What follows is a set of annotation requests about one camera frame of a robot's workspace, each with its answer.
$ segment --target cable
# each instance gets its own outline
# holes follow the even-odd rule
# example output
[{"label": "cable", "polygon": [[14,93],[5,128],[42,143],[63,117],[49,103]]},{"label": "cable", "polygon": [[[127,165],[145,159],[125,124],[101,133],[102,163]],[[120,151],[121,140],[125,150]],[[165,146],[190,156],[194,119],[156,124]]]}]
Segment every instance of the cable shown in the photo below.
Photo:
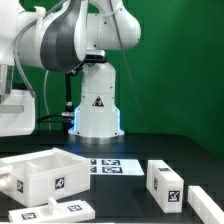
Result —
[{"label": "cable", "polygon": [[[44,18],[46,18],[49,14],[51,14],[52,12],[54,12],[58,7],[61,7],[67,0],[61,0],[58,4],[56,4],[54,7],[52,7],[45,15]],[[34,20],[33,22],[31,22],[30,24],[28,24],[26,27],[24,27],[20,33],[18,34],[18,36],[16,37],[16,40],[15,40],[15,46],[14,46],[14,51],[13,51],[13,54],[14,54],[14,60],[15,60],[15,64],[18,68],[18,71],[19,71],[19,74],[23,80],[23,82],[25,83],[27,89],[30,91],[30,94],[33,98],[35,98],[35,92],[33,91],[33,88],[30,84],[30,82],[28,81],[24,71],[23,71],[23,68],[21,66],[21,63],[20,63],[20,60],[19,60],[19,41],[21,39],[21,37],[23,36],[23,34],[30,28],[32,27],[33,25],[35,25],[37,23],[37,20]]]},{"label": "cable", "polygon": [[[111,12],[113,12],[114,9],[113,9],[113,5],[112,5],[112,0],[109,0],[109,3],[110,3]],[[135,102],[136,102],[136,105],[137,105],[137,108],[138,108],[138,112],[139,112],[140,117],[141,117],[142,127],[143,127],[143,130],[144,130],[144,133],[146,134],[146,127],[145,127],[142,107],[141,107],[141,104],[140,104],[140,101],[139,101],[139,97],[138,97],[138,94],[137,94],[137,91],[136,91],[136,87],[135,87],[135,84],[134,84],[134,81],[133,81],[133,76],[132,76],[132,72],[131,72],[131,69],[130,69],[130,65],[128,63],[127,56],[125,54],[125,51],[124,51],[124,48],[123,48],[123,45],[122,45],[121,35],[120,35],[119,29],[118,29],[118,24],[117,24],[117,20],[116,20],[115,15],[113,15],[113,19],[114,19],[114,24],[115,24],[116,31],[117,31],[117,36],[118,36],[118,40],[119,40],[119,45],[120,45],[120,48],[121,48],[122,56],[123,56],[123,59],[124,59],[124,62],[125,62],[125,66],[126,66],[126,69],[127,69],[129,81],[130,81],[131,88],[132,88],[132,91],[133,91],[133,95],[134,95],[134,98],[135,98]]]},{"label": "cable", "polygon": [[45,76],[44,76],[44,86],[43,86],[43,92],[44,92],[44,106],[45,106],[47,115],[50,114],[50,112],[49,112],[49,108],[48,108],[48,103],[47,103],[47,94],[46,94],[48,74],[49,74],[49,71],[46,70],[46,73],[45,73]]},{"label": "cable", "polygon": [[56,114],[50,114],[50,115],[41,117],[41,118],[39,118],[39,119],[36,120],[36,123],[40,123],[40,122],[42,122],[44,120],[47,120],[47,119],[50,119],[50,118],[53,118],[53,117],[61,117],[61,114],[56,113]]}]

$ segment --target open white box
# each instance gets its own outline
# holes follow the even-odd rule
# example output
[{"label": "open white box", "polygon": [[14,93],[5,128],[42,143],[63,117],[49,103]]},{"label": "open white box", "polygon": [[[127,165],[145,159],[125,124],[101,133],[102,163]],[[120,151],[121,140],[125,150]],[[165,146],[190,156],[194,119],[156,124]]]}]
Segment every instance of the open white box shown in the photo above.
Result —
[{"label": "open white box", "polygon": [[0,190],[27,207],[90,188],[90,160],[63,150],[0,159]]}]

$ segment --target warning label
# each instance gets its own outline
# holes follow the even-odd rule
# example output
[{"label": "warning label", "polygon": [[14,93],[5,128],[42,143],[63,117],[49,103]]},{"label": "warning label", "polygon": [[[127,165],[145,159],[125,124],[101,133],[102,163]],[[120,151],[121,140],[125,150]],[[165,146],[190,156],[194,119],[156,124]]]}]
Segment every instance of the warning label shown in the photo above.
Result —
[{"label": "warning label", "polygon": [[95,100],[95,102],[93,103],[94,107],[104,107],[103,102],[101,100],[101,98],[98,96],[97,99]]}]

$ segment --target white block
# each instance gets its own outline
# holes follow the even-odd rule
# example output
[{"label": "white block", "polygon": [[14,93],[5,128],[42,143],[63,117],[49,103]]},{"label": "white block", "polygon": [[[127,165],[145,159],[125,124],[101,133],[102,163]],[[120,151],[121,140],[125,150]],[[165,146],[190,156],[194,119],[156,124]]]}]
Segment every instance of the white block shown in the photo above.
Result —
[{"label": "white block", "polygon": [[224,224],[224,212],[201,187],[188,187],[188,202],[205,224]]},{"label": "white block", "polygon": [[183,179],[162,160],[149,160],[146,187],[163,212],[182,211]]},{"label": "white block", "polygon": [[49,198],[45,206],[9,211],[13,223],[73,223],[95,218],[95,211],[85,201],[58,204]]}]

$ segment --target black table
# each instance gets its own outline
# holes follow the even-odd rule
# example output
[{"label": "black table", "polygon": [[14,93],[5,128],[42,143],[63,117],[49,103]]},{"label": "black table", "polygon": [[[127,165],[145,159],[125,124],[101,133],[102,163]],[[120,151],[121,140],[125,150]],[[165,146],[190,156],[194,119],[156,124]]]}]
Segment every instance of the black table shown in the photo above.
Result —
[{"label": "black table", "polygon": [[[189,185],[201,186],[224,209],[224,162],[191,139],[179,135],[126,134],[124,141],[109,145],[74,142],[62,132],[39,131],[31,136],[0,138],[0,157],[58,147],[87,158],[138,159],[144,173],[147,160],[162,159],[184,179],[182,213],[164,214],[146,189],[145,176],[91,176],[91,189],[58,200],[85,200],[96,211],[90,222],[202,223],[187,203]],[[8,210],[23,205],[0,193],[0,221],[8,221]]]}]

